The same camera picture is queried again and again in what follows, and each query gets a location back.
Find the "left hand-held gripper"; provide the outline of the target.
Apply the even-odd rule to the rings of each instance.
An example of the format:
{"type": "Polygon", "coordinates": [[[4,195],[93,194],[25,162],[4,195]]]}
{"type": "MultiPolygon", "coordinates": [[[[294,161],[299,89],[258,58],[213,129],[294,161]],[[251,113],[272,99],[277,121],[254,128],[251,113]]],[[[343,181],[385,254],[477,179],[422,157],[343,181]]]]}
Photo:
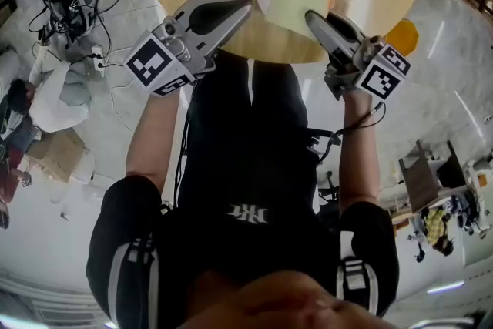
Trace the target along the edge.
{"type": "Polygon", "coordinates": [[[187,0],[174,15],[146,30],[123,66],[137,85],[167,96],[215,70],[209,57],[250,17],[252,0],[187,0]]]}

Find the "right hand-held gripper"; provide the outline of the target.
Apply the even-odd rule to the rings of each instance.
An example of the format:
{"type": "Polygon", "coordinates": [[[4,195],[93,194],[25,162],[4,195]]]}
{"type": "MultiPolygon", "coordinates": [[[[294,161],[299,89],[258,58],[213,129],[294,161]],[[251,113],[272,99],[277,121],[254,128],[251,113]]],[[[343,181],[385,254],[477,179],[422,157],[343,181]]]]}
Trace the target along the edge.
{"type": "Polygon", "coordinates": [[[333,12],[323,17],[308,10],[304,18],[329,55],[324,81],[336,99],[361,90],[386,102],[405,82],[411,64],[380,36],[365,38],[350,19],[333,12]]]}

